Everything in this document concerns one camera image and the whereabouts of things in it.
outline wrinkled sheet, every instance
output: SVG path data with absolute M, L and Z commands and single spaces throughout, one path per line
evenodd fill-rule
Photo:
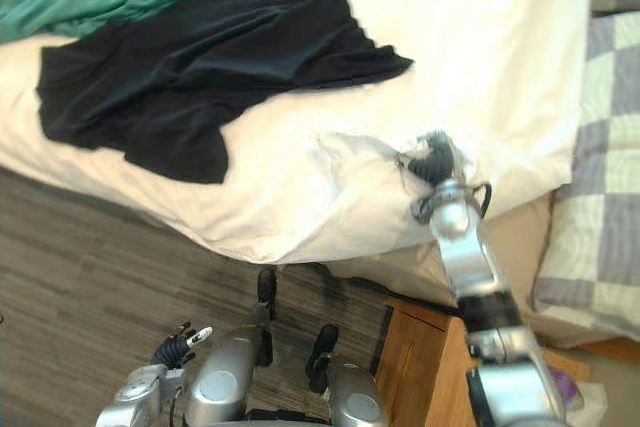
M 416 60 L 397 79 L 288 93 L 223 128 L 220 186 L 165 179 L 120 152 L 42 135 L 36 37 L 0 46 L 0 164 L 144 211 L 194 241 L 257 263 L 323 261 L 429 239 L 412 222 L 426 187 L 390 153 L 444 129 L 489 180 L 495 216 L 570 180 L 587 0 L 349 0 L 378 44 Z

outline black shirt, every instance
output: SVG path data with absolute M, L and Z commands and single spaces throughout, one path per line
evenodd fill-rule
M 180 0 L 44 48 L 40 118 L 49 139 L 221 183 L 219 129 L 246 108 L 292 89 L 381 81 L 411 62 L 376 48 L 346 0 Z

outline gray carpet floor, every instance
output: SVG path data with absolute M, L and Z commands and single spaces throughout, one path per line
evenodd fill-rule
M 127 374 L 188 319 L 215 328 L 188 364 L 195 373 L 244 320 L 259 270 L 130 210 L 0 169 L 0 425 L 95 425 Z M 313 340 L 336 323 L 336 350 L 375 365 L 386 294 L 313 264 L 289 266 L 278 279 L 274 363 L 256 372 L 249 405 L 326 418 L 324 401 L 306 387 Z

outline wooden nightstand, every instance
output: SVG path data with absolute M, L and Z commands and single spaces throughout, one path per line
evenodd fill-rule
M 464 324 L 404 301 L 393 317 L 378 367 L 377 382 L 394 427 L 475 427 L 466 373 L 474 365 Z M 586 381 L 589 366 L 545 350 L 547 362 Z

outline bed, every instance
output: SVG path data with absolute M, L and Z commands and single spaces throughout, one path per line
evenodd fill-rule
M 282 94 L 251 108 L 223 129 L 231 166 L 221 185 L 169 180 L 117 151 L 47 140 L 34 90 L 40 49 L 70 41 L 49 35 L 0 45 L 0 164 L 128 206 L 230 257 L 329 262 L 428 243 L 409 205 L 429 186 L 398 170 L 392 153 L 444 130 L 466 177 L 492 183 L 489 217 L 516 217 L 544 238 L 543 196 L 571 180 L 587 0 L 349 1 L 369 37 L 415 65 L 380 84 Z M 520 270 L 526 295 L 534 263 Z M 411 277 L 400 285 L 398 263 L 356 264 L 332 269 L 398 291 L 415 285 Z M 429 293 L 431 274 L 409 269 L 426 279 L 412 295 L 444 301 Z

